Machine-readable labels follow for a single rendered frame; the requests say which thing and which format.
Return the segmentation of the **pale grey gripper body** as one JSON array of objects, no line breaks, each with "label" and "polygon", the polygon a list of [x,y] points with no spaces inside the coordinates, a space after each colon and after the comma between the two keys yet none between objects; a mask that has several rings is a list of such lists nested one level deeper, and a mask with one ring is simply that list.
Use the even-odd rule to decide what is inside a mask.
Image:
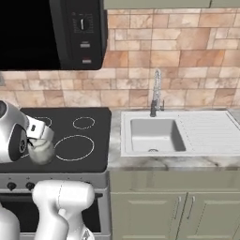
[{"label": "pale grey gripper body", "polygon": [[51,119],[38,119],[37,120],[37,131],[39,137],[43,140],[51,141],[54,136],[54,132],[51,129],[52,120]]}]

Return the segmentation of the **round pale grey kettle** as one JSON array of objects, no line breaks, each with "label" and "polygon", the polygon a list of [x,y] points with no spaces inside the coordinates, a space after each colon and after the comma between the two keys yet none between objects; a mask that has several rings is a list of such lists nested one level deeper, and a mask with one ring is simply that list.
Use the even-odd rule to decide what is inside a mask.
[{"label": "round pale grey kettle", "polygon": [[53,160],[54,148],[50,141],[30,139],[27,148],[29,157],[37,165],[45,165]]}]

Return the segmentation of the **black glass hob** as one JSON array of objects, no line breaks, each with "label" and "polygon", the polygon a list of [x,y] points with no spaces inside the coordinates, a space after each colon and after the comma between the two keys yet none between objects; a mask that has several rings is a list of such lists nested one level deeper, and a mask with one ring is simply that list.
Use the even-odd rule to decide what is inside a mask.
[{"label": "black glass hob", "polygon": [[112,113],[108,108],[22,108],[54,131],[55,158],[34,164],[28,153],[0,173],[103,173],[107,168]]}]

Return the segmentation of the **silver oven range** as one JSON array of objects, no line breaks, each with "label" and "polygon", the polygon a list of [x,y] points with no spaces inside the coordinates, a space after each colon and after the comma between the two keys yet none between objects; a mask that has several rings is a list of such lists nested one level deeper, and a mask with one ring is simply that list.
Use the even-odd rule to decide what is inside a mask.
[{"label": "silver oven range", "polygon": [[[32,190],[28,190],[27,182],[36,184],[41,180],[68,180],[81,181],[90,184],[95,190],[95,200],[98,203],[101,232],[92,232],[95,240],[112,240],[112,220],[109,190],[109,173],[85,172],[85,173],[0,173],[0,195],[14,194],[32,197]],[[7,187],[9,182],[17,186],[10,191]],[[20,240],[34,240],[35,232],[21,232]]]}]

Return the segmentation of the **dark glass oven door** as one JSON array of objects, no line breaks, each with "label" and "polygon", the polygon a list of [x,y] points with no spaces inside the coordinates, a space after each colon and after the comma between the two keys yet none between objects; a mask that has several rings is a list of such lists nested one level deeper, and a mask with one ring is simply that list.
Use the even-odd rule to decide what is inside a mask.
[{"label": "dark glass oven door", "polygon": [[[0,203],[18,218],[22,233],[34,233],[37,230],[38,208],[29,194],[2,194],[0,195]],[[82,219],[91,232],[101,232],[97,200],[94,200],[93,204],[82,212]]]}]

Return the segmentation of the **black microwave oven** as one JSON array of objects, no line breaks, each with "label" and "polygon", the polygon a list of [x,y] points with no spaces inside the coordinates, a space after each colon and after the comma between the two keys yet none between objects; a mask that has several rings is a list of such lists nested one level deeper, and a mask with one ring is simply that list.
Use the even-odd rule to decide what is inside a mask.
[{"label": "black microwave oven", "polygon": [[0,0],[0,71],[99,70],[104,0]]}]

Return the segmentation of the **chrome spring tap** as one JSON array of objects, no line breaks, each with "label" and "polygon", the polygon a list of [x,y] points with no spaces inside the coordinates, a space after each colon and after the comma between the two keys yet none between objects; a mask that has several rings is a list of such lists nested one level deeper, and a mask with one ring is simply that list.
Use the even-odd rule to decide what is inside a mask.
[{"label": "chrome spring tap", "polygon": [[154,76],[153,98],[151,101],[150,116],[156,117],[157,111],[164,110],[164,101],[160,100],[161,71],[157,68]]}]

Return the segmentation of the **sage green cupboard door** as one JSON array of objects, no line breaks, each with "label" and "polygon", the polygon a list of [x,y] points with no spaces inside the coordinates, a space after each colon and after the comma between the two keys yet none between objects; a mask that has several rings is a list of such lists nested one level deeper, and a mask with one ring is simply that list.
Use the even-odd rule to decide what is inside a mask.
[{"label": "sage green cupboard door", "polygon": [[240,240],[240,192],[189,192],[177,240]]},{"label": "sage green cupboard door", "polygon": [[[177,219],[177,197],[181,196]],[[112,193],[112,240],[176,240],[186,192]]]}]

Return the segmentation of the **sage green panel under sink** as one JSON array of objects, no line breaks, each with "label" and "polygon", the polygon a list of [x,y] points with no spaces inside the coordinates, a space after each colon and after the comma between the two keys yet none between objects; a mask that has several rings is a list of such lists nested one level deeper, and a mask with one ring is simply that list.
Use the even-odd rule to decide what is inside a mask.
[{"label": "sage green panel under sink", "polygon": [[237,191],[240,172],[110,171],[112,192]]}]

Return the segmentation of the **white sink with drainer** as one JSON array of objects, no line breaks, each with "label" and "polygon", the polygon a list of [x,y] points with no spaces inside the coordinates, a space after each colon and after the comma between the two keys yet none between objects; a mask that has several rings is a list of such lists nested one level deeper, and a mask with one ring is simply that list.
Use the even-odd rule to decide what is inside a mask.
[{"label": "white sink with drainer", "polygon": [[123,157],[240,157],[240,123],[227,111],[121,113]]}]

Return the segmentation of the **sage green wall cupboard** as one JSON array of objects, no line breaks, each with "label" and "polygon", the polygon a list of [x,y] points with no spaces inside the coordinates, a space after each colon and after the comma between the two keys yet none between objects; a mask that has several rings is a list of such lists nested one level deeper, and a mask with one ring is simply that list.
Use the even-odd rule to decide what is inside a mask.
[{"label": "sage green wall cupboard", "polygon": [[212,8],[240,8],[240,0],[211,0]]},{"label": "sage green wall cupboard", "polygon": [[211,0],[104,0],[106,9],[209,8]]}]

